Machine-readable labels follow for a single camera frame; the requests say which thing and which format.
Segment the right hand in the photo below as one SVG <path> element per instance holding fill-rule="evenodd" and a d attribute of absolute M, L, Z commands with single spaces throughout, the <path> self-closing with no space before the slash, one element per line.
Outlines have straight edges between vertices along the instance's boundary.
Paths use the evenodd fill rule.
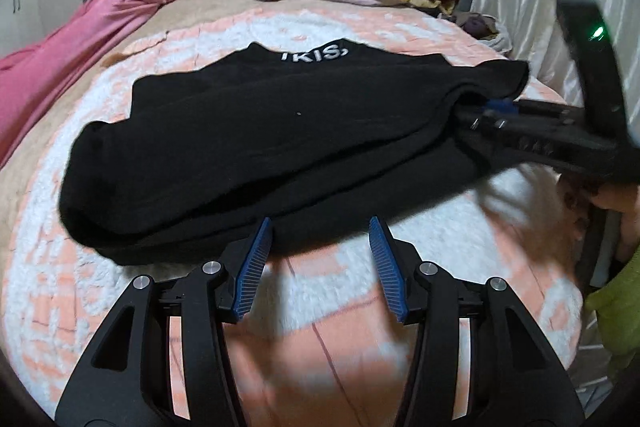
<path fill-rule="evenodd" d="M 574 239 L 582 239 L 589 218 L 588 209 L 594 207 L 620 213 L 620 239 L 616 259 L 628 262 L 639 247 L 639 187 L 634 184 L 605 183 L 598 188 L 587 188 L 582 179 L 572 174 L 562 174 L 556 189 L 565 210 Z"/>

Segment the green sleeve forearm right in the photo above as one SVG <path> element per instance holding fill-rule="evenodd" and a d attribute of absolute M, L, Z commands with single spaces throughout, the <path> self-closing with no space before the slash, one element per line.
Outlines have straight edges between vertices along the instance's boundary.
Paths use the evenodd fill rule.
<path fill-rule="evenodd" d="M 585 306 L 597 315 L 603 346 L 611 353 L 610 374 L 615 376 L 639 352 L 639 251 L 611 282 L 588 296 Z"/>

